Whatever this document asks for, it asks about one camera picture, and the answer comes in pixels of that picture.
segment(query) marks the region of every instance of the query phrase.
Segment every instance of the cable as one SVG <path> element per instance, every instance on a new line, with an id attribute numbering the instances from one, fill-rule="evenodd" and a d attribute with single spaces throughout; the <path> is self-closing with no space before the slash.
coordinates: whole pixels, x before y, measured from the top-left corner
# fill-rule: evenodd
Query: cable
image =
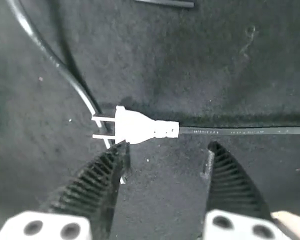
<path id="1" fill-rule="evenodd" d="M 96 113 L 100 114 L 97 106 L 92 101 L 86 90 L 82 87 L 79 81 L 72 75 L 67 66 L 53 52 L 50 46 L 41 37 L 39 31 L 28 17 L 20 0 L 7 0 L 16 19 L 19 21 L 25 32 L 29 35 L 32 41 L 40 48 L 42 53 L 56 67 L 59 73 L 70 83 L 70 85 L 79 94 L 87 108 L 89 109 L 92 120 L 95 121 L 103 135 L 93 135 L 94 138 L 103 139 L 105 146 L 109 149 L 112 145 L 110 140 L 121 142 L 126 140 L 128 143 L 137 144 L 150 138 L 177 138 L 180 134 L 198 134 L 198 135 L 300 135 L 300 126 L 298 127 L 251 127 L 251 128 L 206 128 L 206 127 L 179 127 L 178 122 L 170 121 L 154 121 L 139 112 L 125 110 L 124 107 L 119 108 L 120 116 L 115 121 L 116 134 L 115 136 L 104 135 L 107 133 L 103 120 L 109 121 L 109 118 L 102 119 L 93 117 Z"/>
<path id="2" fill-rule="evenodd" d="M 209 128 L 181 126 L 179 134 L 198 135 L 300 135 L 300 126 L 277 126 L 277 127 L 247 127 L 247 128 Z"/>
<path id="3" fill-rule="evenodd" d="M 101 114 L 101 111 L 98 110 L 97 106 L 92 101 L 92 98 L 88 95 L 88 93 L 79 83 L 79 81 L 73 76 L 73 74 L 69 71 L 67 66 L 61 61 L 61 59 L 54 53 L 54 51 L 47 44 L 47 42 L 41 37 L 40 32 L 32 23 L 31 19 L 27 15 L 25 8 L 23 7 L 20 0 L 6 0 L 6 1 L 12 13 L 16 17 L 20 25 L 23 27 L 25 32 L 28 34 L 31 40 L 39 47 L 41 52 L 56 67 L 59 73 L 68 81 L 68 83 L 70 83 L 70 85 L 74 88 L 74 90 L 79 94 L 84 104 L 89 109 L 91 115 L 94 116 L 96 113 Z M 101 133 L 106 134 L 108 132 L 103 122 L 96 120 L 95 123 L 100 129 Z M 103 139 L 103 141 L 106 148 L 109 149 L 112 143 L 109 141 L 109 139 Z"/>
<path id="4" fill-rule="evenodd" d="M 139 144 L 153 138 L 178 138 L 181 134 L 234 136 L 234 135 L 300 135 L 300 126 L 210 128 L 179 126 L 177 121 L 153 120 L 137 111 L 116 106 L 114 117 L 93 116 L 93 121 L 114 122 L 114 135 L 93 134 L 94 139 L 110 139 L 116 144 L 126 141 Z"/>

